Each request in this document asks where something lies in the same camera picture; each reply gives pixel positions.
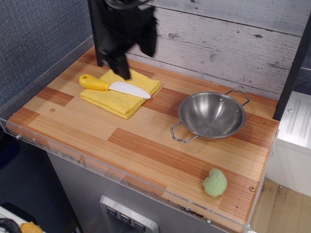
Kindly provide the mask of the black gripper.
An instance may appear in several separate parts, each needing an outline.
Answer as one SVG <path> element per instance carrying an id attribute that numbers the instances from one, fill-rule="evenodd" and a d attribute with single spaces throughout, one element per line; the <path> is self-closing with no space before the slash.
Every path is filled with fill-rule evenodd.
<path id="1" fill-rule="evenodd" d="M 124 80 L 131 79 L 125 53 L 138 44 L 142 53 L 156 52 L 155 7 L 144 0 L 97 0 L 102 22 L 101 61 Z"/>

